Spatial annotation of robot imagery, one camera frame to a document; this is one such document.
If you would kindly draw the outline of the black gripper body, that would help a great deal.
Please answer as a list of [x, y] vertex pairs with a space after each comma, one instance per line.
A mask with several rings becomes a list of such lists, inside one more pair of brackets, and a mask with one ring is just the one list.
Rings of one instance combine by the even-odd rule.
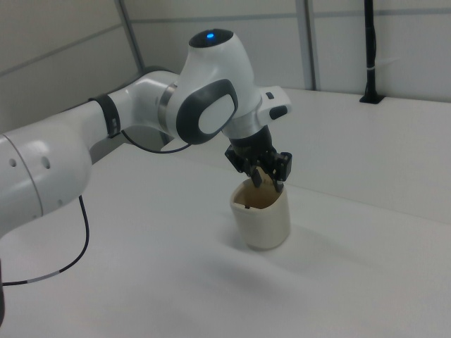
[[267, 127], [263, 127], [249, 137], [230, 139], [228, 160], [230, 162], [233, 162], [236, 158], [254, 160], [267, 151], [272, 150], [273, 144], [270, 130]]

